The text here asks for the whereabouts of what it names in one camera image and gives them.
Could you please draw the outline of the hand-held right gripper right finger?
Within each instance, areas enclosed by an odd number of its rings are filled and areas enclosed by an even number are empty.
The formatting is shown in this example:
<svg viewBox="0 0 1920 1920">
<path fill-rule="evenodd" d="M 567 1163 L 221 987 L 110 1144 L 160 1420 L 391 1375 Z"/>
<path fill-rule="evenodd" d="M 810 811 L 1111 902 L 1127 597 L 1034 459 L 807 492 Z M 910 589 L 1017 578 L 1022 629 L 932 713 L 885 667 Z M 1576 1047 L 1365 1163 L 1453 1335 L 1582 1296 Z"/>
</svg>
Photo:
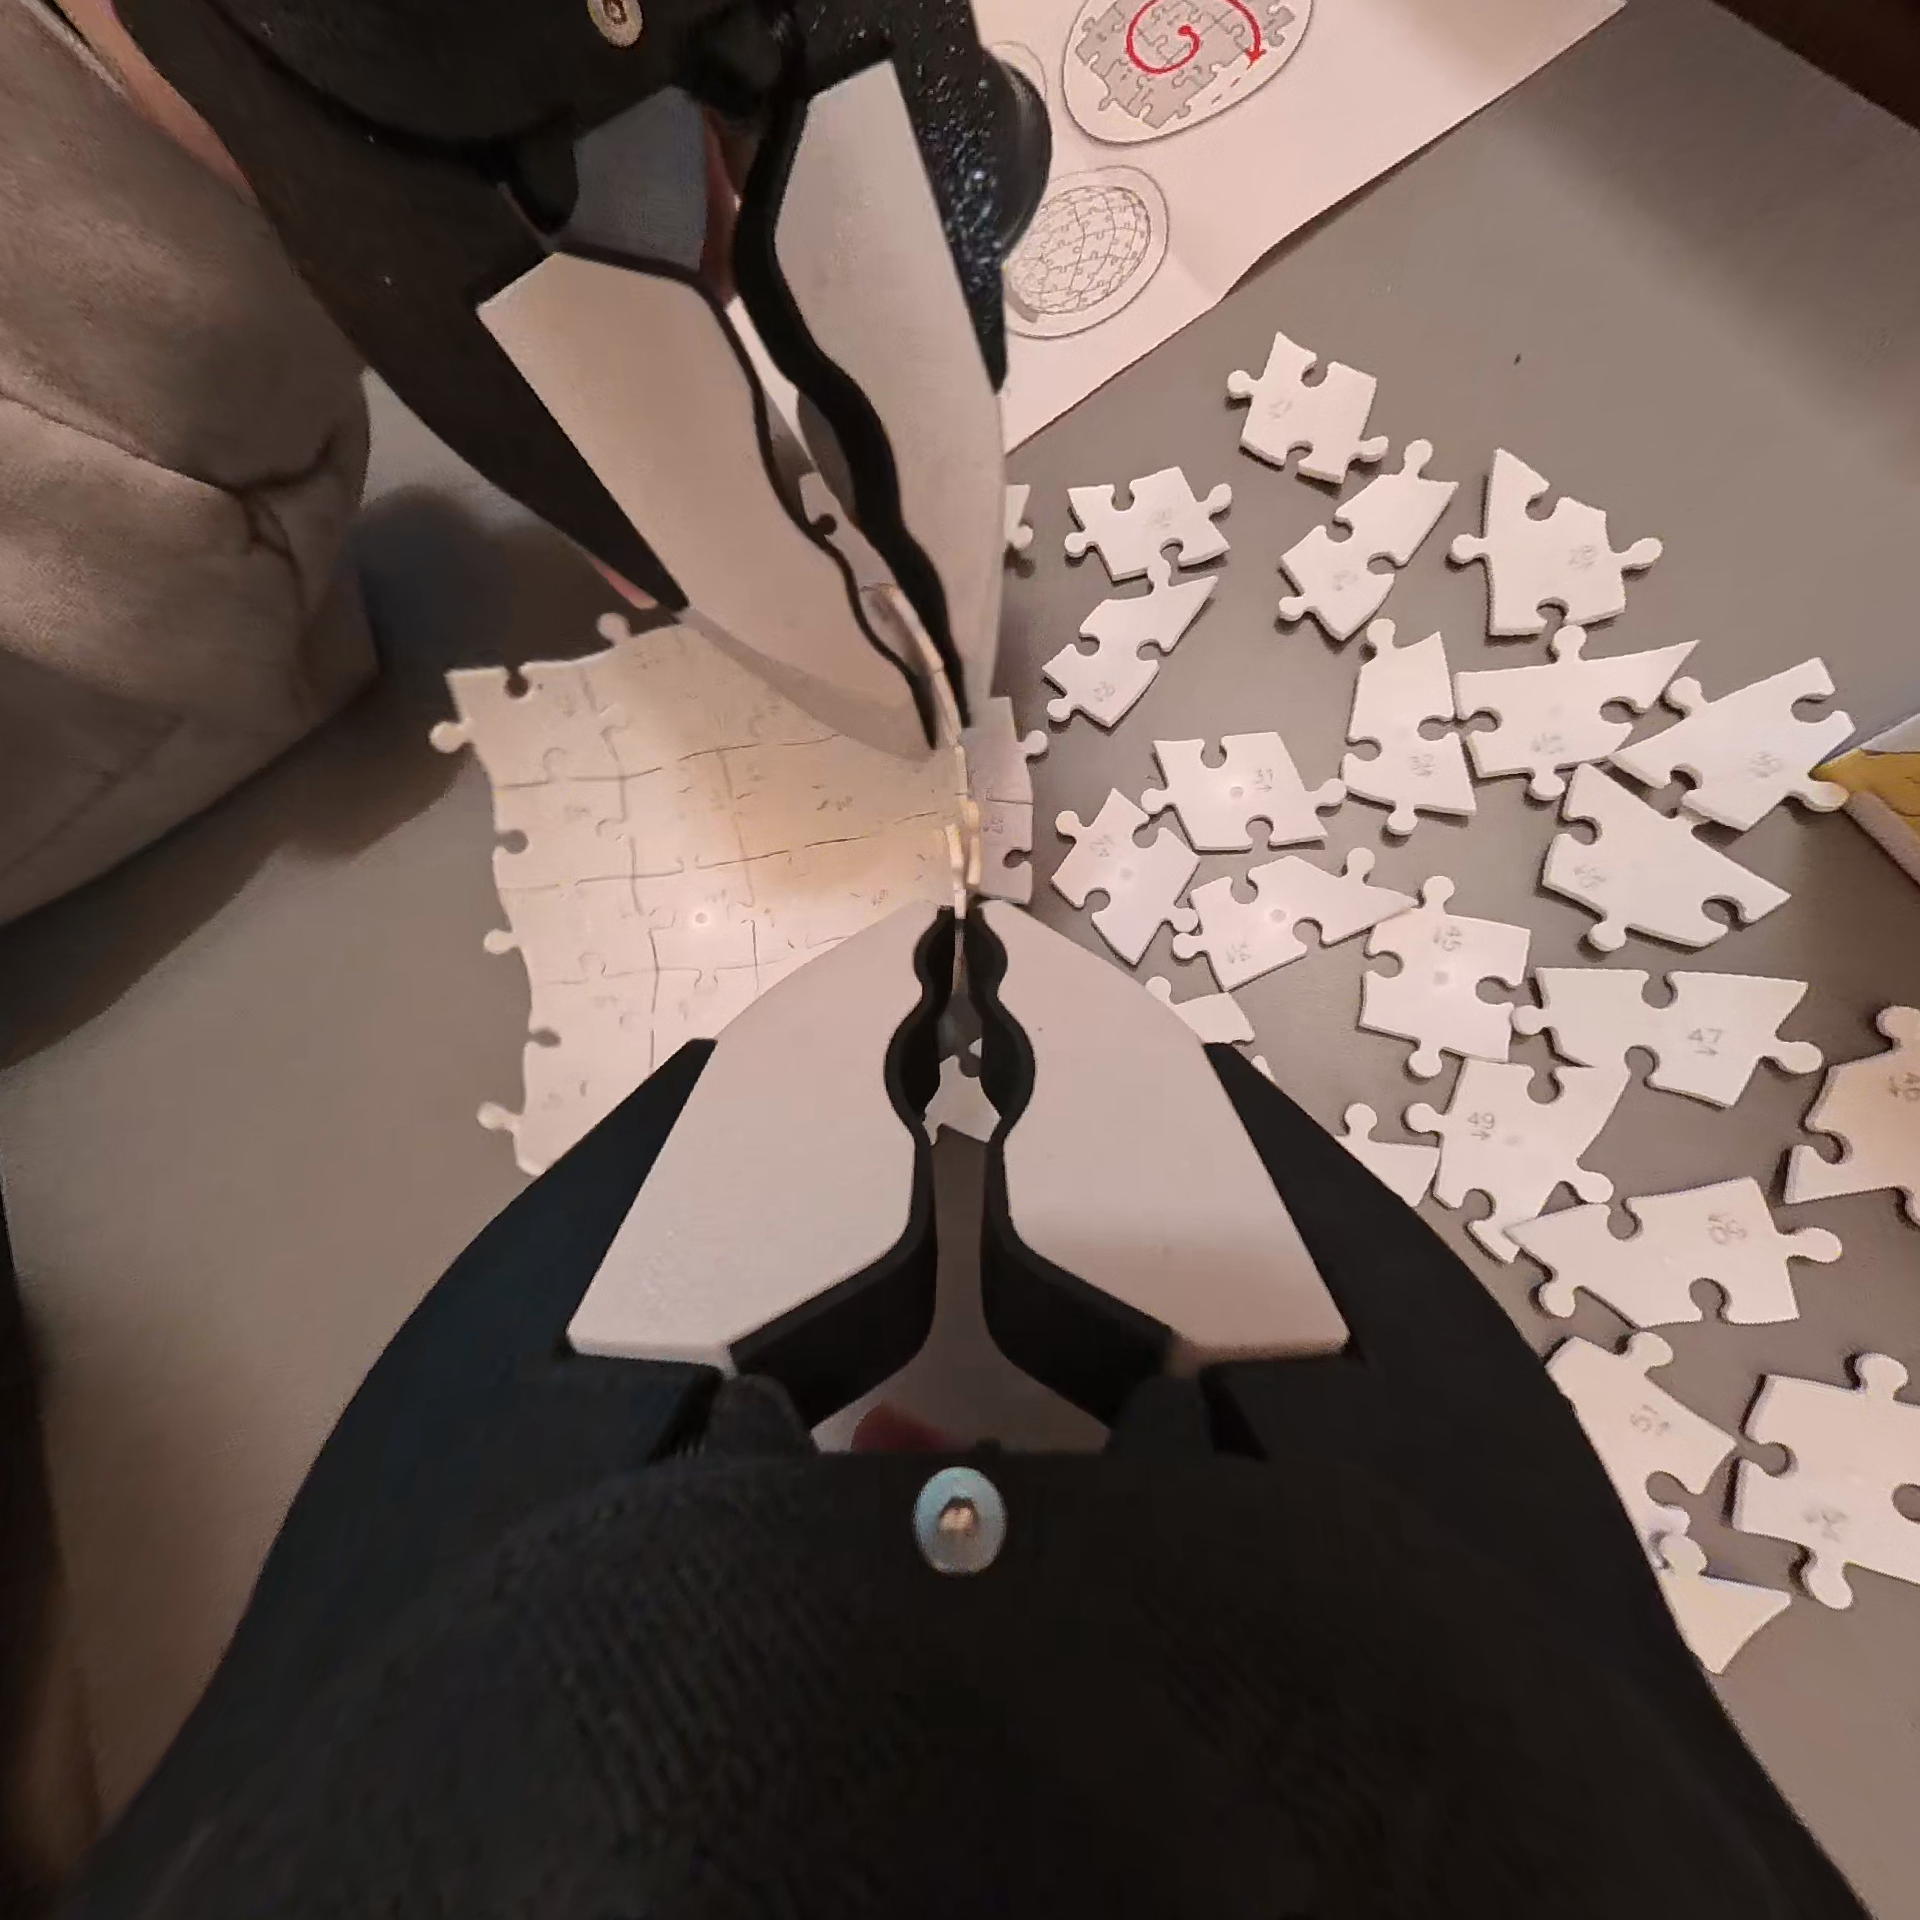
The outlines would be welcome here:
<svg viewBox="0 0 1920 1920">
<path fill-rule="evenodd" d="M 1143 1382 L 1335 1355 L 1348 1324 L 1199 1036 L 1017 903 L 966 918 L 997 1107 L 980 1303 L 998 1352 L 1116 1426 Z"/>
</svg>

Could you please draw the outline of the single white puzzle piece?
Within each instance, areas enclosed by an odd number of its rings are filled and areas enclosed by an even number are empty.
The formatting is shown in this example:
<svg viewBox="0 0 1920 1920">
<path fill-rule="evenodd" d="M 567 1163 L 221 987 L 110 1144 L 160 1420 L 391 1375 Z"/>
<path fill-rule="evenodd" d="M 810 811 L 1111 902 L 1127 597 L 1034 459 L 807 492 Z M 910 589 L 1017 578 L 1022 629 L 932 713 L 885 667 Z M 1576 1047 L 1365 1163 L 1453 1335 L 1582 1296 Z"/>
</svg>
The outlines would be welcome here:
<svg viewBox="0 0 1920 1920">
<path fill-rule="evenodd" d="M 951 993 L 940 1015 L 940 1040 L 945 1052 L 962 1058 L 966 1047 L 980 1038 L 980 1015 L 972 1009 L 972 990 L 966 977 L 966 926 L 969 906 L 980 887 L 980 807 L 966 787 L 966 766 L 960 764 L 957 772 L 960 787 L 953 796 L 953 819 L 946 826 L 946 851 L 953 861 L 953 962 L 951 962 Z"/>
</svg>

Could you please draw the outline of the paper sheet with diagrams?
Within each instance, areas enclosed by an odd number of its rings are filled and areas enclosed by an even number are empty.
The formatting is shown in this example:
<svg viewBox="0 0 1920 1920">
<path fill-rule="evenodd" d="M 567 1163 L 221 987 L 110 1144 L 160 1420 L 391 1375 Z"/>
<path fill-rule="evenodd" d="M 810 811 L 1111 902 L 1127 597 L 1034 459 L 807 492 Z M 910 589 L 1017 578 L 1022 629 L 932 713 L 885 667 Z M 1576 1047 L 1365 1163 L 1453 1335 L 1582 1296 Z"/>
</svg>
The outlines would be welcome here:
<svg viewBox="0 0 1920 1920">
<path fill-rule="evenodd" d="M 1003 445 L 1207 313 L 1309 220 L 1620 3 L 972 3 L 1052 175 L 1003 269 Z"/>
</svg>

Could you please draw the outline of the assembled white puzzle section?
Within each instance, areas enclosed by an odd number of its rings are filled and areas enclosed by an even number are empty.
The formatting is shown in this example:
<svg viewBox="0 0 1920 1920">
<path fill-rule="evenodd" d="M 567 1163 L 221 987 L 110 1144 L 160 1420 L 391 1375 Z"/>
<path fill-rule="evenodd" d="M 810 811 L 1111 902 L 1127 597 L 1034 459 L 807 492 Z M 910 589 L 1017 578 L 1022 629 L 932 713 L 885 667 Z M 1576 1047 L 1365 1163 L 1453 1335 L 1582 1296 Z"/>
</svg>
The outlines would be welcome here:
<svg viewBox="0 0 1920 1920">
<path fill-rule="evenodd" d="M 546 1173 L 654 1066 L 908 902 L 951 903 L 951 759 L 830 732 L 685 627 L 597 624 L 583 659 L 443 675 L 430 732 L 493 796 L 500 923 L 530 987 L 520 1099 Z"/>
</svg>

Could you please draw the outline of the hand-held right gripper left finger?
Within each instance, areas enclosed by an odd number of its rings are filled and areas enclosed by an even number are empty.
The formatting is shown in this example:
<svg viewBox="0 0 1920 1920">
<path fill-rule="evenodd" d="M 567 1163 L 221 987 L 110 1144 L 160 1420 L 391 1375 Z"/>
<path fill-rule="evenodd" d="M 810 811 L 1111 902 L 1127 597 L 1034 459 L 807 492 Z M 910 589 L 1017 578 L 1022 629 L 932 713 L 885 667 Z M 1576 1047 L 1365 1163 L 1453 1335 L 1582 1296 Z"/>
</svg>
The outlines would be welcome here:
<svg viewBox="0 0 1920 1920">
<path fill-rule="evenodd" d="M 951 906 L 905 903 L 719 1036 L 567 1321 L 574 1352 L 774 1378 L 810 1426 L 919 1355 L 953 947 Z"/>
</svg>

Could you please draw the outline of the person's left hand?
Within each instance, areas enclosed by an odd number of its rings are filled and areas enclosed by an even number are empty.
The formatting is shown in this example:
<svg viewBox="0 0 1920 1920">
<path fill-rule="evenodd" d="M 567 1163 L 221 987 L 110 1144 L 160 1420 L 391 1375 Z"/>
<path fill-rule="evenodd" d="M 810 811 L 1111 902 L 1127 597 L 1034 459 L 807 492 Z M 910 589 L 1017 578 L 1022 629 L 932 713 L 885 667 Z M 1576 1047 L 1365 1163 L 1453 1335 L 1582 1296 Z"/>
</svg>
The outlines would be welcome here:
<svg viewBox="0 0 1920 1920">
<path fill-rule="evenodd" d="M 758 135 L 736 126 L 711 106 L 703 106 L 703 140 L 708 222 L 703 234 L 699 274 L 714 300 L 730 304 L 736 300 L 731 234 L 739 224 L 739 200 L 756 162 Z"/>
</svg>

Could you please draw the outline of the pile of loose puzzle pieces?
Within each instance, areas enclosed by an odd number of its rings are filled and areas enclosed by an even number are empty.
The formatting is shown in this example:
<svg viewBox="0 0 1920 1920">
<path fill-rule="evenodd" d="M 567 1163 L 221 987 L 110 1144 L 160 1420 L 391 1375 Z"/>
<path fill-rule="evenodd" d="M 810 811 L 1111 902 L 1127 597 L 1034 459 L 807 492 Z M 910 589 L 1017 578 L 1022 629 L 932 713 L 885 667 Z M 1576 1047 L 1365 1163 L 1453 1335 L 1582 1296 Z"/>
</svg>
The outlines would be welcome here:
<svg viewBox="0 0 1920 1920">
<path fill-rule="evenodd" d="M 1512 1281 L 1685 1637 L 1917 1589 L 1917 893 L 1813 654 L 1241 328 L 1017 491 L 1011 870 Z"/>
</svg>

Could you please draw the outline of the blue cartoon puzzle box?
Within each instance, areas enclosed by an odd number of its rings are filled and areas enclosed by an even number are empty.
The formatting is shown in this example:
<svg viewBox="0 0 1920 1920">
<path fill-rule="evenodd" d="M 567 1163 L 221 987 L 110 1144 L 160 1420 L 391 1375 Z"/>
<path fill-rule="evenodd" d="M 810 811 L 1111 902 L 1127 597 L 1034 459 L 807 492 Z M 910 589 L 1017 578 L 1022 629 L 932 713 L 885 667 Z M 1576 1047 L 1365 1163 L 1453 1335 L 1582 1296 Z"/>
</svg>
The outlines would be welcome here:
<svg viewBox="0 0 1920 1920">
<path fill-rule="evenodd" d="M 1917 713 L 1850 745 L 1817 766 L 1817 781 L 1842 787 L 1842 811 L 1865 828 L 1912 881 L 1917 866 Z"/>
</svg>

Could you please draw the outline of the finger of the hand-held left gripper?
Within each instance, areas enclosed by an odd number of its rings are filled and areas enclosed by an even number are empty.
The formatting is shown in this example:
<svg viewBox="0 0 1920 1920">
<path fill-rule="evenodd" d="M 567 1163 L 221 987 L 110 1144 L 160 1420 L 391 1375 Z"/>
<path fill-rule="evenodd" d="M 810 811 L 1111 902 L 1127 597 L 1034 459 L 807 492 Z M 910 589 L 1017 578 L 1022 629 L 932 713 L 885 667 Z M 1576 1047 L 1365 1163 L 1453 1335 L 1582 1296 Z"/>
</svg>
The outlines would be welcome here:
<svg viewBox="0 0 1920 1920">
<path fill-rule="evenodd" d="M 695 634 L 830 732 L 935 752 L 919 614 L 695 279 L 552 252 L 476 316 L 682 589 Z"/>
<path fill-rule="evenodd" d="M 905 605 L 905 675 L 966 724 L 998 624 L 998 397 L 894 55 L 774 100 L 736 271 L 836 505 Z"/>
</svg>

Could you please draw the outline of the person's left forearm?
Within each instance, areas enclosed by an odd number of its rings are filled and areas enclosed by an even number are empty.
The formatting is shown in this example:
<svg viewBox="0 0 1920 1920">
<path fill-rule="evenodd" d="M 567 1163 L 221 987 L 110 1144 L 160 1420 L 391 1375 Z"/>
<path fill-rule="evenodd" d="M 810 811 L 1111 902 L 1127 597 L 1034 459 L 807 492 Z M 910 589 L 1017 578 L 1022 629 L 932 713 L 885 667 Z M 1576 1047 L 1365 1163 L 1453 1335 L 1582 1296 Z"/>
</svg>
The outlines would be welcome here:
<svg viewBox="0 0 1920 1920">
<path fill-rule="evenodd" d="M 116 3 L 2 3 L 2 923 L 376 675 L 362 369 Z"/>
</svg>

